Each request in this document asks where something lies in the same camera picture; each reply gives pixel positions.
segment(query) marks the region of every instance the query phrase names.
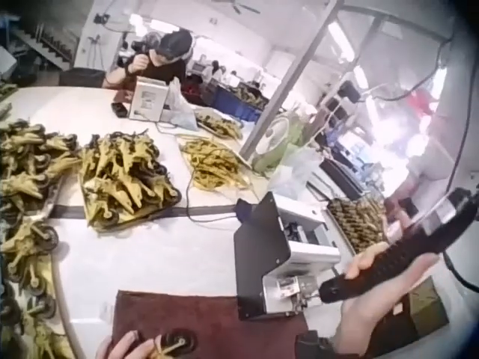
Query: black chair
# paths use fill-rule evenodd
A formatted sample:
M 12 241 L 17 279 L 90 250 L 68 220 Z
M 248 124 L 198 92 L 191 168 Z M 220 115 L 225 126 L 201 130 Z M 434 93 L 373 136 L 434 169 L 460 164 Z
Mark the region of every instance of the black chair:
M 58 86 L 78 88 L 101 88 L 105 79 L 105 71 L 74 67 L 60 73 Z

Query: metal machine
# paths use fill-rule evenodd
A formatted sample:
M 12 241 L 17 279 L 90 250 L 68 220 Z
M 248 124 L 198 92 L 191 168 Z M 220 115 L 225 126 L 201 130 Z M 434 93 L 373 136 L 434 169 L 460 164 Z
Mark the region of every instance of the metal machine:
M 342 274 L 318 284 L 316 276 L 340 259 L 337 248 L 315 235 L 321 215 L 268 193 L 234 234 L 239 317 L 289 316 L 311 304 L 364 294 L 401 274 L 422 254 L 444 252 L 476 220 L 478 205 L 479 191 L 456 188 L 358 277 L 347 280 Z
M 241 319 L 290 316 L 320 304 L 317 275 L 341 259 L 316 207 L 269 192 L 234 234 Z

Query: white machine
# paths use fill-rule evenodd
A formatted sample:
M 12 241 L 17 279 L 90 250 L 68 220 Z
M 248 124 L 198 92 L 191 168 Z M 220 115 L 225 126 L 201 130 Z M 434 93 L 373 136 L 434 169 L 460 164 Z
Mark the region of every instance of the white machine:
M 317 207 L 269 192 L 234 234 L 239 317 L 291 316 L 321 303 L 317 276 L 341 255 Z
M 165 107 L 168 89 L 163 81 L 139 76 L 128 117 L 131 120 L 158 122 Z

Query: woman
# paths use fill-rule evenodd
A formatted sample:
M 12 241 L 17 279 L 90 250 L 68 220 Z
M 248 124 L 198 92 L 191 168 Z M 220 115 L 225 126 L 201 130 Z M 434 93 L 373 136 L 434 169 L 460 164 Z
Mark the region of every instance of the woman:
M 143 39 L 143 50 L 126 61 L 124 68 L 117 68 L 105 76 L 104 88 L 135 90 L 138 76 L 161 80 L 169 84 L 175 77 L 180 82 L 186 77 L 186 62 L 191 55 L 192 35 L 179 30 L 160 37 L 149 33 Z
M 211 66 L 208 66 L 206 69 L 204 69 L 201 75 L 203 76 L 204 83 L 209 84 L 212 79 L 220 82 L 222 80 L 223 72 L 219 67 L 219 62 L 217 60 L 213 60 Z

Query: metal pole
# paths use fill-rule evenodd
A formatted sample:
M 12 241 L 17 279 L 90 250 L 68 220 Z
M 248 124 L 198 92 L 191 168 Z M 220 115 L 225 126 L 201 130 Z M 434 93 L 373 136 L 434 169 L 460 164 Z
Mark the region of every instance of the metal pole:
M 379 31 L 379 28 L 384 23 L 384 16 L 378 15 L 374 17 L 373 23 L 367 30 L 366 36 L 362 39 L 362 42 L 359 44 L 358 50 L 356 51 L 356 55 L 354 59 L 347 65 L 346 71 L 344 73 L 348 73 L 349 71 L 353 71 L 356 65 L 359 62 L 360 57 L 364 54 L 367 47 L 373 42 L 374 38 Z
M 268 105 L 261 114 L 256 126 L 253 128 L 252 133 L 246 139 L 245 144 L 241 148 L 239 154 L 244 159 L 249 159 L 249 157 L 253 154 L 257 144 L 260 142 L 260 139 L 263 137 L 270 123 L 274 120 L 276 114 L 278 113 L 281 105 L 286 100 L 287 95 L 293 89 L 293 86 L 295 85 L 296 81 L 298 81 L 299 76 L 306 68 L 308 62 L 313 58 L 317 47 L 324 38 L 324 34 L 329 23 L 336 17 L 343 3 L 344 0 L 331 0 L 329 2 L 328 6 L 323 12 L 322 19 L 319 21 L 316 34 L 314 34 L 314 36 L 308 42 L 308 45 L 296 56 L 296 59 L 291 64 L 290 68 L 286 72 L 286 75 L 284 75 L 281 84 L 278 86 Z
M 362 13 L 364 15 L 368 16 L 385 16 L 384 20 L 388 22 L 392 22 L 396 25 L 401 25 L 401 26 L 406 26 L 407 28 L 412 29 L 413 31 L 418 32 L 421 35 L 430 37 L 431 39 L 434 39 L 435 41 L 441 43 L 443 41 L 446 41 L 447 38 L 442 36 L 441 34 L 438 34 L 434 31 L 431 31 L 424 26 L 421 26 L 419 24 L 416 24 L 415 22 L 401 19 L 400 17 L 397 17 L 395 15 L 392 15 L 390 13 L 386 13 L 385 11 L 377 10 L 377 9 L 372 9 L 369 7 L 362 7 L 362 6 L 355 6 L 355 5 L 344 5 L 341 10 L 343 11 L 349 11 L 352 13 Z

